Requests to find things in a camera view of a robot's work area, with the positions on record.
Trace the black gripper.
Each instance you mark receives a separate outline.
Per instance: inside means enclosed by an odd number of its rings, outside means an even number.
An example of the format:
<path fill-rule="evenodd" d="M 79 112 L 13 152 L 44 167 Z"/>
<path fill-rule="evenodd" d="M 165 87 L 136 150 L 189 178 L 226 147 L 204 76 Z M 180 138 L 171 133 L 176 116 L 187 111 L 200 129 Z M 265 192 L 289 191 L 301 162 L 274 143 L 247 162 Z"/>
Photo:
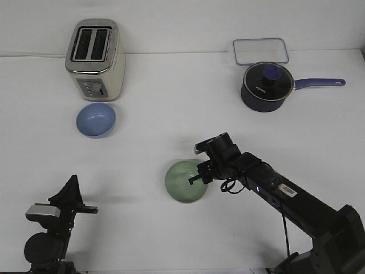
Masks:
<path fill-rule="evenodd" d="M 59 220 L 71 219 L 77 213 L 98 213 L 98 207 L 87 206 L 83 203 L 77 175 L 72 175 L 64 187 L 48 201 L 51 206 L 59 209 L 60 213 L 57 217 Z"/>
<path fill-rule="evenodd" d="M 225 179 L 218 170 L 218 167 L 211 161 L 207 160 L 197 165 L 198 175 L 191 177 L 188 179 L 190 185 L 196 180 L 201 179 L 204 184 L 209 184 L 214 180 L 223 180 Z"/>

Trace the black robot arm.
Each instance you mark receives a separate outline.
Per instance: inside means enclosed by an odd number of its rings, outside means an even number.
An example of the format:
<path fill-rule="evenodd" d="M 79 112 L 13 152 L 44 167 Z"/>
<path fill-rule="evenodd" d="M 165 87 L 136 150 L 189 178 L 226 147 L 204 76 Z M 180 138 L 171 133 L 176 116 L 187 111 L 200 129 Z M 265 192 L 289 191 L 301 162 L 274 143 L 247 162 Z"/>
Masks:
<path fill-rule="evenodd" d="M 72 175 L 64 187 L 48 199 L 48 203 L 31 205 L 25 216 L 37 222 L 46 232 L 32 235 L 24 247 L 30 273 L 77 273 L 75 263 L 65 261 L 77 213 L 96 214 L 97 207 L 84 204 L 78 177 Z"/>
<path fill-rule="evenodd" d="M 288 255 L 274 273 L 359 273 L 364 268 L 364 226 L 352 206 L 331 208 L 253 154 L 241 153 L 226 132 L 197 143 L 194 151 L 209 160 L 197 166 L 190 183 L 223 180 L 221 191 L 230 192 L 239 181 L 311 237 L 311 250 Z"/>

